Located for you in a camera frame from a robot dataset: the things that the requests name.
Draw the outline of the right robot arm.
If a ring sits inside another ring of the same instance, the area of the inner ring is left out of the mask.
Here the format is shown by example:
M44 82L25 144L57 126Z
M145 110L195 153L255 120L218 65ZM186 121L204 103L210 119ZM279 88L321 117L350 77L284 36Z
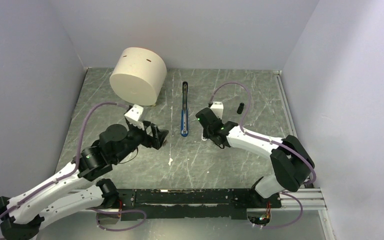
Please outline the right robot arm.
M202 126L203 137L219 148L242 149L270 160L273 173L251 187L249 199L255 207L262 207L269 197L281 191L296 192L315 172L313 160L293 135L279 138L253 132L235 122L223 122L209 107L195 117Z

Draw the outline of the light blue small case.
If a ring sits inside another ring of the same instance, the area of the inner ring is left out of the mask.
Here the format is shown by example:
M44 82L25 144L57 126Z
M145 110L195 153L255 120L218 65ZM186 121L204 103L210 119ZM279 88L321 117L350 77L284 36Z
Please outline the light blue small case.
M208 140L208 133L205 130L202 131L201 140L202 141L207 141Z

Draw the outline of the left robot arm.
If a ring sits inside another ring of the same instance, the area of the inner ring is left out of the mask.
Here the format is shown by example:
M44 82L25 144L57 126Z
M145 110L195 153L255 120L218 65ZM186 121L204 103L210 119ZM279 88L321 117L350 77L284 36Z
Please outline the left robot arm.
M50 223L85 209L107 209L120 201L115 184L102 176L139 146L160 149L169 131L144 121L112 124L59 172L16 197L0 197L5 240L30 240Z

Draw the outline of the blue stapler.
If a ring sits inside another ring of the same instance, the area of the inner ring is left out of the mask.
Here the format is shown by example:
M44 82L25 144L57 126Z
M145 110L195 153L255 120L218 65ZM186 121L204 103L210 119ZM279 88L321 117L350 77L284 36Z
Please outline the blue stapler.
M187 137L189 134L189 113L188 113L188 82L182 83L182 110L181 110L181 128L180 134L182 137Z

